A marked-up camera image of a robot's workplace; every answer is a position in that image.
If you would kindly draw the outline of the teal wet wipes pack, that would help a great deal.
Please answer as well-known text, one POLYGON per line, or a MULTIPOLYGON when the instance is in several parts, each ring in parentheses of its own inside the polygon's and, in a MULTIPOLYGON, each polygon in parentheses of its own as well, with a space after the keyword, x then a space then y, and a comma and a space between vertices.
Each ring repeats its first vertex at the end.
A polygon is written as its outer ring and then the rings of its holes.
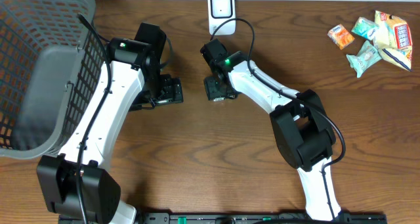
POLYGON ((371 66, 379 62, 382 57, 378 50, 366 40, 357 55, 346 55, 350 67, 356 72, 356 77, 362 74, 371 66))

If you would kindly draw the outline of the small orange box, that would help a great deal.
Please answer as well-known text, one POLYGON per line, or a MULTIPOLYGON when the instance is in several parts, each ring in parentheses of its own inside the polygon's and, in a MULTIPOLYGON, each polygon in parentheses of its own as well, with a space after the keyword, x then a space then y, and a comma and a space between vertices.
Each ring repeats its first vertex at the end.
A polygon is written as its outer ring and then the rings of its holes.
POLYGON ((340 50, 343 50, 354 41, 354 37, 342 24, 330 29, 327 36, 336 44, 336 46, 338 46, 338 48, 340 48, 340 50))

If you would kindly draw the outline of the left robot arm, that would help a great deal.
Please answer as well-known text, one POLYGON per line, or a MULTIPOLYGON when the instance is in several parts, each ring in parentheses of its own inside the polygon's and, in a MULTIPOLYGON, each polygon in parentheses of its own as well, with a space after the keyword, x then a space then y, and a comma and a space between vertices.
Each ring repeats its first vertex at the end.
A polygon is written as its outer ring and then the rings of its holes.
POLYGON ((69 221, 134 223, 137 209, 121 200, 109 174, 117 136, 130 111, 183 102, 179 78, 162 74, 165 36, 113 38, 100 83, 58 156, 42 156, 37 177, 47 209, 69 221))

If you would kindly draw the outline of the yellow snack bag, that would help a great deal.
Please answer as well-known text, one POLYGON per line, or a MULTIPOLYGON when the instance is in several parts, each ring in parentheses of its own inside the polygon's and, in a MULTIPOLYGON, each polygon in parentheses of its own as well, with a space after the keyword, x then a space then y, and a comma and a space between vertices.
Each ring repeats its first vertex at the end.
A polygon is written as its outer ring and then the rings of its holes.
POLYGON ((381 11, 375 11, 375 23, 379 29, 373 43, 382 59, 410 72, 413 41, 408 23, 398 16, 381 11))

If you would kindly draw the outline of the small teal packet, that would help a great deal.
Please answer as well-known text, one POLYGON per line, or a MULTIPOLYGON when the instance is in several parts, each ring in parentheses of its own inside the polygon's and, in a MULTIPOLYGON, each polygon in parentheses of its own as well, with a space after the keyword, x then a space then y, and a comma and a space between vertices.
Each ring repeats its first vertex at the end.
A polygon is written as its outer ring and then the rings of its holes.
POLYGON ((379 30, 379 25, 364 17, 357 19, 351 32, 372 41, 379 30))

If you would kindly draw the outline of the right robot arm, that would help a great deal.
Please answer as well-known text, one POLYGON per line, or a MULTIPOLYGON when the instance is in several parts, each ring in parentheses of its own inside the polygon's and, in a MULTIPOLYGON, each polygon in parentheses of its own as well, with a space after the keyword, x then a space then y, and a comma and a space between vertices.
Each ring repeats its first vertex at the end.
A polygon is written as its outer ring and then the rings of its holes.
POLYGON ((341 207, 331 178, 337 126, 326 116, 319 96, 300 93, 265 74, 242 52, 202 53, 215 78, 257 103, 270 117, 276 146, 298 171, 311 219, 337 220, 341 207))

